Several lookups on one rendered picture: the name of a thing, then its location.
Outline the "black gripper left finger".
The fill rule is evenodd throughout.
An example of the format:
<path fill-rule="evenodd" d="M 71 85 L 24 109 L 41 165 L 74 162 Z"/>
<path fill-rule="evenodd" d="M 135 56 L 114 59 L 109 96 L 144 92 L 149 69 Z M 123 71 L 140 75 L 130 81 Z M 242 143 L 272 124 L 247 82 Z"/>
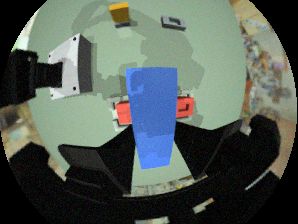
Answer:
<path fill-rule="evenodd" d="M 63 144 L 57 148 L 69 167 L 74 165 L 74 167 L 105 172 L 106 176 L 109 176 L 109 179 L 122 189 L 124 196 L 132 194 L 130 189 L 132 189 L 133 161 L 136 155 L 133 124 L 118 133 L 112 140 L 106 141 L 101 147 Z"/>

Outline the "yellow rectangular block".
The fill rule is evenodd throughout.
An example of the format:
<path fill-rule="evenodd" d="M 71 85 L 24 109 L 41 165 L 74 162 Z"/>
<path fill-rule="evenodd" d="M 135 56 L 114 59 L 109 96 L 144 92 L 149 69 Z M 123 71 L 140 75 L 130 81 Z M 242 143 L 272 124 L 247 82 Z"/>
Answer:
<path fill-rule="evenodd" d="M 130 20 L 129 18 L 129 11 L 128 11 L 128 4 L 110 4 L 109 7 L 110 12 L 112 12 L 114 23 L 117 22 L 125 22 L 125 20 Z"/>

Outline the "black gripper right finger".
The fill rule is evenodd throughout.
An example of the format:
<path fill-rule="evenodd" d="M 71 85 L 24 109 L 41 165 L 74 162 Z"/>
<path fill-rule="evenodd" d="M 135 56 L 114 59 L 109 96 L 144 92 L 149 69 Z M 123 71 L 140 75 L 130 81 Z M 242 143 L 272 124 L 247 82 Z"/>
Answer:
<path fill-rule="evenodd" d="M 205 169 L 220 151 L 222 141 L 227 136 L 233 135 L 235 131 L 241 131 L 242 121 L 241 119 L 235 120 L 233 123 L 214 128 L 212 131 L 212 129 L 197 128 L 176 120 L 173 141 L 180 149 L 181 156 L 184 157 L 186 167 L 192 172 L 190 175 L 194 180 L 208 176 Z"/>

